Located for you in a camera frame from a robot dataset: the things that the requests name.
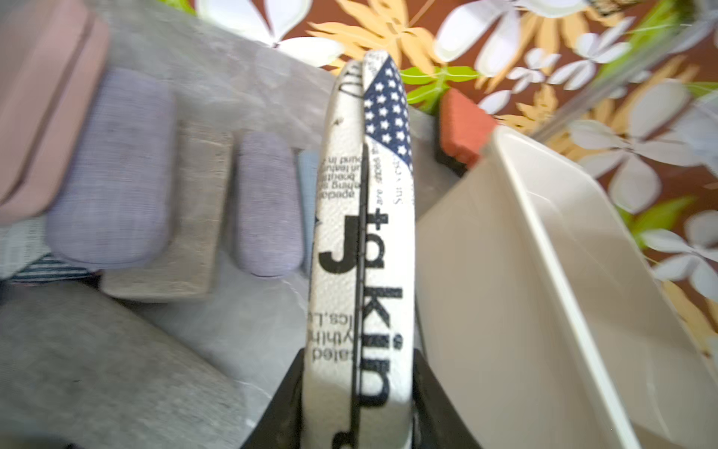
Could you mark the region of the cream plastic storage box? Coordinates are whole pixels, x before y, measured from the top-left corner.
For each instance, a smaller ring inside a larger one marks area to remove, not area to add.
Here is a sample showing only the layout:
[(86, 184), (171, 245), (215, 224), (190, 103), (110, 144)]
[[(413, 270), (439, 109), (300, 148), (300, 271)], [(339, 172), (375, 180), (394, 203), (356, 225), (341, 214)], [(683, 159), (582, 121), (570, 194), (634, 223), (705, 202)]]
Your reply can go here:
[(577, 165), (497, 128), (416, 260), (424, 353), (481, 446), (716, 447), (716, 377)]

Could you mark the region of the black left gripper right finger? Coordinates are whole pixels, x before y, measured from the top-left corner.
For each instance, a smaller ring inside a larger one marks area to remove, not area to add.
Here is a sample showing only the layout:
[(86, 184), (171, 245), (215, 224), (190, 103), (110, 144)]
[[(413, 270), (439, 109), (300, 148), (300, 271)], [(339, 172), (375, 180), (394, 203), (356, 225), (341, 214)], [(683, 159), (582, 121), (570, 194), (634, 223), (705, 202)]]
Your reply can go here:
[(418, 349), (413, 351), (412, 399), (412, 448), (482, 449)]

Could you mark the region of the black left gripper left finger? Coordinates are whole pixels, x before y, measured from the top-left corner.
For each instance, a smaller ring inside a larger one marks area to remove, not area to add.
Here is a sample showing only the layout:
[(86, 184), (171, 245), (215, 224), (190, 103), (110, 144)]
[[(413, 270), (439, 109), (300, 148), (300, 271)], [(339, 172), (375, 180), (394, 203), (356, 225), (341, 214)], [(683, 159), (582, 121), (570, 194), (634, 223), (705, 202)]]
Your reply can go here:
[(299, 449), (305, 350), (297, 352), (265, 413), (241, 449)]

